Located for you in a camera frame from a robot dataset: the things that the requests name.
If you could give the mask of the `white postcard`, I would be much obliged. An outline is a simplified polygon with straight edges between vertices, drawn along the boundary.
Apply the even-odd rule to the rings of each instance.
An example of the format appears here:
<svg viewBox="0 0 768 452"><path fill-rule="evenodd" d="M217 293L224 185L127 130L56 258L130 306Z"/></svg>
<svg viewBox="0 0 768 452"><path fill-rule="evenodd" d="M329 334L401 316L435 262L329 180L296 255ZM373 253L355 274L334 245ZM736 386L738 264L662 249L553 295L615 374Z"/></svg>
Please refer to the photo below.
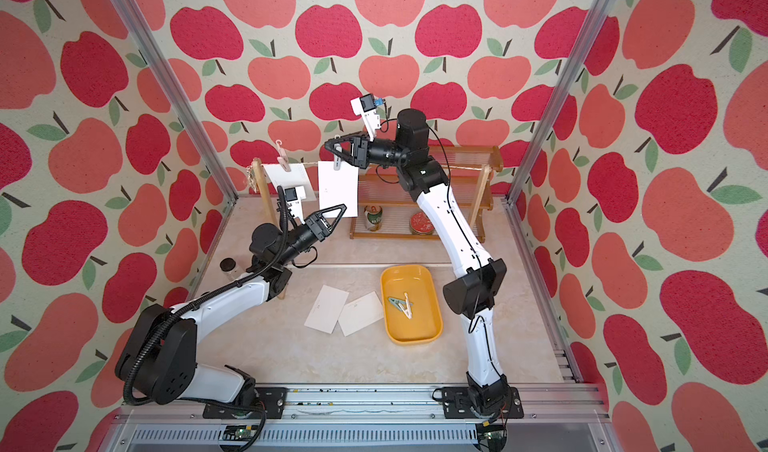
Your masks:
<svg viewBox="0 0 768 452"><path fill-rule="evenodd" d="M304 322L304 326L313 330L332 334L338 318L346 305L347 291L323 285Z"/></svg>
<svg viewBox="0 0 768 452"><path fill-rule="evenodd" d="M339 204L346 206L343 216L358 216L359 169L346 162L335 168L333 161L318 163L319 207L330 208Z"/></svg>
<svg viewBox="0 0 768 452"><path fill-rule="evenodd" d="M352 335L384 318L381 300L376 292L370 292L347 303L338 318L344 336Z"/></svg>
<svg viewBox="0 0 768 452"><path fill-rule="evenodd" d="M303 163L292 163L290 172L285 172L280 164L277 163L264 164L263 168L275 188L278 188L278 186L288 188L302 185L306 191L307 201L315 201L317 199L314 187Z"/></svg>

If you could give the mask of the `teal clothespin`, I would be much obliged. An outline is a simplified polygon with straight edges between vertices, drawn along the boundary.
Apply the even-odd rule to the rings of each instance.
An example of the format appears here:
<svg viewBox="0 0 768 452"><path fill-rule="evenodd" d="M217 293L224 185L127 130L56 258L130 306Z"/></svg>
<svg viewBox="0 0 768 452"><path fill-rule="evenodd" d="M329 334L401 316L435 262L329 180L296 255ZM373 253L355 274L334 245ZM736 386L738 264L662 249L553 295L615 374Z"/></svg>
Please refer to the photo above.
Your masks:
<svg viewBox="0 0 768 452"><path fill-rule="evenodd" d="M391 305L396 307L399 311L405 313L407 310L407 304L403 299L399 299L396 297L389 297L388 301Z"/></svg>

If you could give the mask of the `grey clothespin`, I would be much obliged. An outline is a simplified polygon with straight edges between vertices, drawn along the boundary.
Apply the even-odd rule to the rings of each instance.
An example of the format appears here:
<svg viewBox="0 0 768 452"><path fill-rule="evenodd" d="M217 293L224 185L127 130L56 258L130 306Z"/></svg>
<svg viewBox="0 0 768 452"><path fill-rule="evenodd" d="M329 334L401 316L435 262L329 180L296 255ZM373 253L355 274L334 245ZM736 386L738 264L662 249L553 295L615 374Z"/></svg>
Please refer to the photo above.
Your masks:
<svg viewBox="0 0 768 452"><path fill-rule="evenodd" d="M340 143L334 144L332 146L332 152L334 154L334 160L333 160L333 168L335 171L339 171L342 168L343 160L343 148Z"/></svg>

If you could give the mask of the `pink clothespin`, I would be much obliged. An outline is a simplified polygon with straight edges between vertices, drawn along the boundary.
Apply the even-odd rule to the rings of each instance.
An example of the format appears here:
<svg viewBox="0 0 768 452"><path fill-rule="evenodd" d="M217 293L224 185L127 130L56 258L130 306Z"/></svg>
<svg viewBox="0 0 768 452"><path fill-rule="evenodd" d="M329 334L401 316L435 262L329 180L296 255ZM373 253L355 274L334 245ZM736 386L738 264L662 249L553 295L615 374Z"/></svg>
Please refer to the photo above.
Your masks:
<svg viewBox="0 0 768 452"><path fill-rule="evenodd" d="M290 172L291 163L287 156L286 150L283 148L283 143L281 139L276 140L275 147L278 152L278 163L280 164L280 166L285 172Z"/></svg>

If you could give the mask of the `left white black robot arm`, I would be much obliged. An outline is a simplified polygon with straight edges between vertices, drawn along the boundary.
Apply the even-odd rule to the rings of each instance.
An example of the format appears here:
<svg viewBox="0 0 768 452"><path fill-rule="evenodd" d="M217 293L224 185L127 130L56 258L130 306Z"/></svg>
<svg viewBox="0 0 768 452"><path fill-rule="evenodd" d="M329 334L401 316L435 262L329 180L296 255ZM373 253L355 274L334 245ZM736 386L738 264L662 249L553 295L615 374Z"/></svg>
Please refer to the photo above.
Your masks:
<svg viewBox="0 0 768 452"><path fill-rule="evenodd" d="M233 281L173 307L142 311L116 361L123 400L140 406L176 400L198 402L237 414L262 413L255 380L233 367L199 364L198 345L241 313L276 298L286 287L295 259L334 232L345 204L317 210L297 222L291 193L278 191L279 222L262 223L251 236L250 267Z"/></svg>

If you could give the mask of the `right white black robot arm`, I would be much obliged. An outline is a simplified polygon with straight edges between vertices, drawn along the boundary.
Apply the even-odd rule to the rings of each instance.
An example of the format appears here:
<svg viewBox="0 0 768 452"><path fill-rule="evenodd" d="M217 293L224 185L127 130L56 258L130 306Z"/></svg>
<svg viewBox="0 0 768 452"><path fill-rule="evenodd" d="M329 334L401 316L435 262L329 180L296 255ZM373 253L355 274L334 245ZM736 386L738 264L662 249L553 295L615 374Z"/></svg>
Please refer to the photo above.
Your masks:
<svg viewBox="0 0 768 452"><path fill-rule="evenodd" d="M352 133L327 140L324 149L360 169L372 165L395 168L400 186L426 214L455 275L443 287L443 295L465 329L472 411L482 419L497 419L513 405L493 329L493 307L506 264L483 247L462 214L452 188L450 160L440 163L430 152L434 130L425 114L408 108L398 113L396 122L394 140Z"/></svg>

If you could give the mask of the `white clothespin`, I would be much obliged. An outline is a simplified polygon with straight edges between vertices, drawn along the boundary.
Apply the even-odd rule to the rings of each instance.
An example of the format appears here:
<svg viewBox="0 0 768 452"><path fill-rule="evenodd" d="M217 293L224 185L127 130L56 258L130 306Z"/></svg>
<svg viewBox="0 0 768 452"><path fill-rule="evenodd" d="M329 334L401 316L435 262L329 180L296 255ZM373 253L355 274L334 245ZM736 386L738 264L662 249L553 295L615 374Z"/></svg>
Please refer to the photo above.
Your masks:
<svg viewBox="0 0 768 452"><path fill-rule="evenodd" d="M411 319L413 317L412 309L411 309L411 302L409 300L409 296L408 296L407 293L404 294L404 299L399 302L399 308L400 308L401 312L408 319Z"/></svg>

